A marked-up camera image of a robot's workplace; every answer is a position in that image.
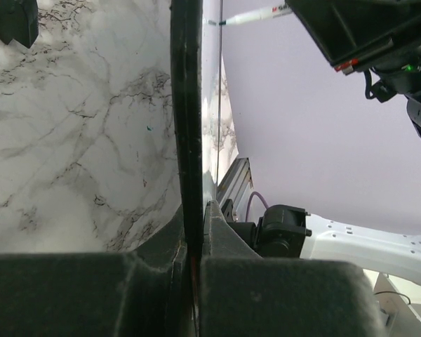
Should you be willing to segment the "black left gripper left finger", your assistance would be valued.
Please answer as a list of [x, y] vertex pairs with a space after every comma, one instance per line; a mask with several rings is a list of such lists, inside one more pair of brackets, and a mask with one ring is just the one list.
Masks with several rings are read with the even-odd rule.
[[183, 214], [124, 253], [0, 255], [0, 336], [193, 336]]

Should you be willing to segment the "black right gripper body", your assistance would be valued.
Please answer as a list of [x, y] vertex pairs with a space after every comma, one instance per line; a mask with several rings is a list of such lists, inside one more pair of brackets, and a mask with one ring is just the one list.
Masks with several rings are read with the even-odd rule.
[[421, 45], [364, 72], [365, 97], [387, 102], [400, 94], [421, 96]]

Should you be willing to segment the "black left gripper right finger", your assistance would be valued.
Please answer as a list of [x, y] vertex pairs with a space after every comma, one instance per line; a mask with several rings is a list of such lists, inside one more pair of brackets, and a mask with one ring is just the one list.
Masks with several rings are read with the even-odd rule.
[[384, 336], [361, 268], [346, 262], [262, 258], [206, 206], [200, 265], [201, 336]]

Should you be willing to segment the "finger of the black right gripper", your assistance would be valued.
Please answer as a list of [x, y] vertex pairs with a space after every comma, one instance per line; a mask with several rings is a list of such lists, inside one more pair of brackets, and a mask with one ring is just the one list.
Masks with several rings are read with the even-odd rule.
[[374, 65], [421, 45], [421, 1], [288, 1], [331, 66]]

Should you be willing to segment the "green capped whiteboard marker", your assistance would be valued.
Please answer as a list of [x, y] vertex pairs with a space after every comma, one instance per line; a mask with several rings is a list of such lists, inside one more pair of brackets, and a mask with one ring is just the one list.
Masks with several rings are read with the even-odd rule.
[[245, 23], [255, 22], [259, 20], [268, 20], [271, 18], [277, 18], [285, 15], [290, 15], [293, 10], [288, 4], [280, 4], [277, 6], [271, 6], [267, 8], [261, 8], [254, 11], [240, 13], [230, 18], [222, 20], [218, 23], [219, 26], [228, 25], [242, 25]]

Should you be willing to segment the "white whiteboard black frame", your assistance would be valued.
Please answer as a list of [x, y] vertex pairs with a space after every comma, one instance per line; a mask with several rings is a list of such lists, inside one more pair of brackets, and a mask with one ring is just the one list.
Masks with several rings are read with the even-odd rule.
[[171, 3], [171, 88], [188, 254], [201, 257], [217, 198], [222, 107], [222, 1]]

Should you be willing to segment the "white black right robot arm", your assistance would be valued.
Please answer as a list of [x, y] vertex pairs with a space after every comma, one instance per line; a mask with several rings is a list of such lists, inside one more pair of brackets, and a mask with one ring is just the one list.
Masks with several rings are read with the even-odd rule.
[[[421, 1], [285, 1], [222, 19], [220, 26], [290, 14], [334, 70], [364, 75], [367, 99], [404, 96], [421, 139]], [[421, 235], [334, 223], [286, 205], [268, 207], [257, 223], [240, 221], [227, 192], [219, 201], [228, 225], [260, 256], [349, 261], [421, 286]]]

